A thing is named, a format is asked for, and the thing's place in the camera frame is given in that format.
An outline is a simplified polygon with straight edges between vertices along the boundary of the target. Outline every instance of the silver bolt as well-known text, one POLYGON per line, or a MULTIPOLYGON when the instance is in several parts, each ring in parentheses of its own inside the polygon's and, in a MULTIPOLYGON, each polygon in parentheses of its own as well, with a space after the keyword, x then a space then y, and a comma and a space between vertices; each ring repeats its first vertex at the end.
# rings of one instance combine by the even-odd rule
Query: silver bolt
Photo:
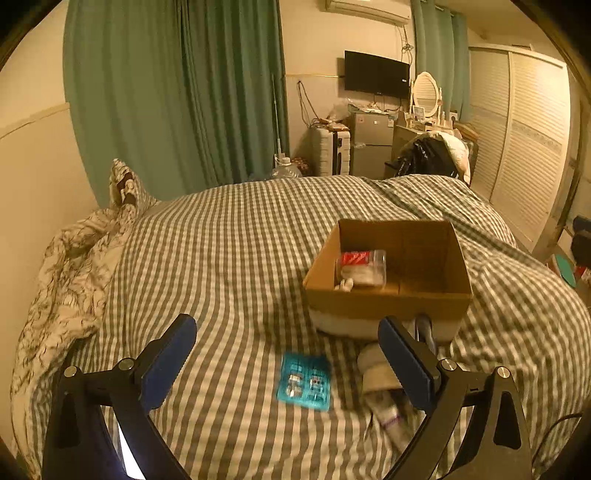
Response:
POLYGON ((121 362, 119 362, 119 370, 131 370, 134 366, 134 359, 133 358, 124 358, 121 362))
POLYGON ((73 377, 74 375, 76 375, 77 371, 78 369, 76 367, 68 367, 64 370, 64 377, 73 377))
POLYGON ((509 378, 511 376, 511 372, 506 367, 499 367, 496 369, 496 372, 503 378, 509 378))
POLYGON ((457 363, 455 363, 453 360, 450 360, 449 358, 444 358, 441 360, 441 366, 444 370, 453 372, 457 368, 457 363))

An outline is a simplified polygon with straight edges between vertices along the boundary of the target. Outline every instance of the louvered door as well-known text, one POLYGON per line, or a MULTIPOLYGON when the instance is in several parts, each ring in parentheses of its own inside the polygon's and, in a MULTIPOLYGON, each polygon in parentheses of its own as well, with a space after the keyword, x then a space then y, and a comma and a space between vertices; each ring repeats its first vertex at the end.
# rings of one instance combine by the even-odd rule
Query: louvered door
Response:
POLYGON ((563 62, 546 56, 487 47, 473 49, 470 56, 470 102, 480 134, 472 189, 491 201, 531 251, 550 216, 566 162, 568 72, 563 62))

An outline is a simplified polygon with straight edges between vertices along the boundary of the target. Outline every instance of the oval mirror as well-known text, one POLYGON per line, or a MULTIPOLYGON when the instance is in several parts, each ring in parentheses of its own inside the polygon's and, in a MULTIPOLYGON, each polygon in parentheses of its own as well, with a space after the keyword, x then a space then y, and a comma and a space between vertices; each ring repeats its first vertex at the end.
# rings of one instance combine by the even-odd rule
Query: oval mirror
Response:
POLYGON ((413 99, 415 105, 425 109, 425 117, 433 116, 437 112, 439 88, 429 72, 417 75, 413 86, 413 99))

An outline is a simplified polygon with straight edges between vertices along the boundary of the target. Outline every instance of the black monitor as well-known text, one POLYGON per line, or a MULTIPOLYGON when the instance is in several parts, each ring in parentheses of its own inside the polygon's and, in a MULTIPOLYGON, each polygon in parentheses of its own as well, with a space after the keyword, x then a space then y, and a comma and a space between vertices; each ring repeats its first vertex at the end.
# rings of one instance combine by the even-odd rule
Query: black monitor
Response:
POLYGON ((376 55, 345 51, 345 90, 408 97, 410 65, 376 55))

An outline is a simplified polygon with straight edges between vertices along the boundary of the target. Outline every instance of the curtain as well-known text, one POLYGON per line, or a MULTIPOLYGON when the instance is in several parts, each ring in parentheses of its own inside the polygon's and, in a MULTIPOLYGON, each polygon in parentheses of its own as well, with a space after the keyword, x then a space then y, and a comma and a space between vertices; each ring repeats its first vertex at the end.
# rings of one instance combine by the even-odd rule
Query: curtain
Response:
POLYGON ((443 92, 443 110, 470 118, 470 53, 466 17, 434 0, 412 0, 416 71, 429 72, 443 92))
POLYGON ((113 158, 163 200, 267 176, 283 81, 277 0, 70 0, 66 100, 103 206, 113 158))

